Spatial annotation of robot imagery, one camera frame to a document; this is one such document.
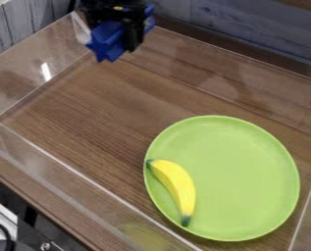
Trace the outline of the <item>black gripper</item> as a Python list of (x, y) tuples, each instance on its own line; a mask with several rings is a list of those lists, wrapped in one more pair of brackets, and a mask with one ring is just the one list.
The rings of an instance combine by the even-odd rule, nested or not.
[(147, 7), (145, 0), (81, 0), (81, 12), (90, 28), (106, 21), (122, 22), (122, 41), (129, 52), (144, 43)]

